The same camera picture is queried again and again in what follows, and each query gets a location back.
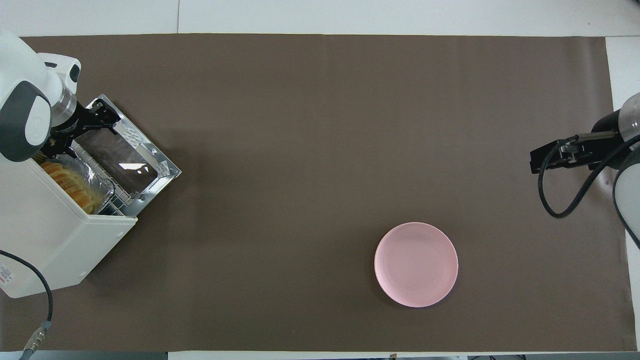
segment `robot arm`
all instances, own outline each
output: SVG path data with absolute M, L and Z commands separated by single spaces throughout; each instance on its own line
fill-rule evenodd
M 24 161 L 49 137 L 51 106 L 64 86 L 27 44 L 2 29 L 0 54 L 0 159 Z
M 606 166 L 618 171 L 613 188 L 616 212 L 640 249 L 640 93 L 622 108 L 600 119 L 587 134 L 556 140 L 531 151 L 529 166 L 538 174 L 540 200 L 555 218 L 569 215 L 596 176 Z M 569 207 L 561 213 L 551 210 L 543 191 L 543 175 L 552 168 L 588 165 L 592 170 Z
M 38 151 L 75 157 L 75 138 L 92 129 L 113 131 L 120 117 L 108 104 L 85 109 L 77 103 L 80 70 L 77 59 L 36 54 L 0 29 L 0 161 L 24 161 Z

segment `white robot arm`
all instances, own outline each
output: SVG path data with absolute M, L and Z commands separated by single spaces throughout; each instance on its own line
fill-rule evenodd
M 77 59 L 38 56 L 0 29 L 0 161 L 24 161 L 76 110 Z
M 578 134 L 550 142 L 531 151 L 532 174 L 538 174 L 538 192 L 547 212 L 564 218 L 579 204 L 596 176 L 606 167 L 618 170 L 613 199 L 625 229 L 640 249 L 640 93 L 627 100 L 622 108 L 600 119 L 590 133 Z M 545 170 L 588 165 L 591 175 L 573 202 L 561 213 L 548 205 L 543 191 Z

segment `table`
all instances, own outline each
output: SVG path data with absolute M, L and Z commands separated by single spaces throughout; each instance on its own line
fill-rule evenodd
M 107 94 L 184 171 L 87 281 L 56 293 L 52 347 L 635 348 L 630 300 L 609 296 L 628 291 L 610 189 L 558 222 L 527 174 L 529 150 L 610 112 L 602 38 L 28 42 L 82 58 L 81 100 Z M 584 176 L 550 177 L 549 196 Z M 381 236 L 411 220 L 447 233 L 461 263 L 449 297 L 415 311 L 371 271 Z M 15 318 L 39 305 L 3 303 Z

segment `cable connector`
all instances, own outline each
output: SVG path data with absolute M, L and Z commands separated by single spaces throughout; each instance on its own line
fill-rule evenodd
M 44 338 L 47 336 L 47 329 L 49 329 L 50 326 L 51 322 L 46 321 L 33 332 L 29 341 L 27 341 L 27 345 L 24 346 L 24 352 L 20 360 L 27 360 L 34 352 L 38 351 L 44 342 Z

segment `bread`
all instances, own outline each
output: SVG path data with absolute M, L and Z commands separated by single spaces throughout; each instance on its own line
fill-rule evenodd
M 40 165 L 43 170 L 78 204 L 82 210 L 90 214 L 93 210 L 93 199 L 87 192 L 82 179 L 65 169 L 58 163 L 45 162 Z

